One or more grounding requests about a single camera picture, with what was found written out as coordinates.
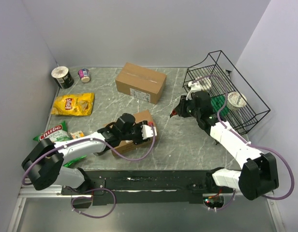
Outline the labelled cardboard express box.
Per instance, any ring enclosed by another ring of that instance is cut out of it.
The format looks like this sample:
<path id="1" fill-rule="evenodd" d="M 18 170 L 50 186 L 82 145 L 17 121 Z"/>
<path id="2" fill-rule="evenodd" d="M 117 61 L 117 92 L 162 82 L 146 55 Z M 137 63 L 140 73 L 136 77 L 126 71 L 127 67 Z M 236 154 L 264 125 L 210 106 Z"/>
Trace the labelled cardboard express box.
<path id="1" fill-rule="evenodd" d="M 111 151 L 115 158 L 136 148 L 152 144 L 151 126 L 156 126 L 149 110 L 135 114 L 124 113 L 116 121 L 106 124 L 99 129 L 106 142 L 114 150 Z"/>

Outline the plain taped cardboard box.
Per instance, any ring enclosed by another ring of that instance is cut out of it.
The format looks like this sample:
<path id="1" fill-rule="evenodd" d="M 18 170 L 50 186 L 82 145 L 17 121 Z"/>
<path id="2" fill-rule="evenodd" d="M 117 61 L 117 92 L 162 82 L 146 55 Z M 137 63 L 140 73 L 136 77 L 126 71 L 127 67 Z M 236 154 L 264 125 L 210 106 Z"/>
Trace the plain taped cardboard box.
<path id="1" fill-rule="evenodd" d="M 162 96 L 167 75 L 132 63 L 126 63 L 115 82 L 118 92 L 157 104 Z"/>

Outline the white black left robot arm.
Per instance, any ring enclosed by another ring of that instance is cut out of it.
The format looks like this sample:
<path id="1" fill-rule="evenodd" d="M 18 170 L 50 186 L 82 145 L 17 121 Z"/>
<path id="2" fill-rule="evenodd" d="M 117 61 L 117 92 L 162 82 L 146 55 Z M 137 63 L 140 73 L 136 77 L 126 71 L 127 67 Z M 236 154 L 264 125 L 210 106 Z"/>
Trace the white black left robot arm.
<path id="1" fill-rule="evenodd" d="M 124 113 L 117 121 L 81 138 L 63 142 L 43 139 L 21 164 L 25 171 L 22 185 L 33 185 L 35 190 L 61 185 L 85 194 L 93 188 L 89 176 L 82 168 L 71 169 L 65 164 L 91 153 L 114 151 L 122 141 L 131 141 L 135 145 L 148 141 L 154 144 L 156 136 L 152 122 L 137 123 L 133 115 Z"/>

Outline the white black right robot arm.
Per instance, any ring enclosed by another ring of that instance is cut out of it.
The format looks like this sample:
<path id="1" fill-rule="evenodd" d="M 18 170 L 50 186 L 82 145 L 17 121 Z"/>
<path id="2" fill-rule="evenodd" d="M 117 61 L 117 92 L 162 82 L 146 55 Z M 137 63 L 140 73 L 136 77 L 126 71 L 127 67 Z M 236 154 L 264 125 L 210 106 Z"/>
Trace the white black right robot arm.
<path id="1" fill-rule="evenodd" d="M 182 95 L 170 116 L 195 118 L 199 128 L 221 144 L 239 164 L 239 171 L 223 167 L 209 171 L 208 191 L 215 193 L 228 187 L 239 190 L 248 200 L 254 200 L 279 187 L 276 158 L 251 147 L 219 112 L 214 112 L 209 93 L 197 91 L 190 98 Z"/>

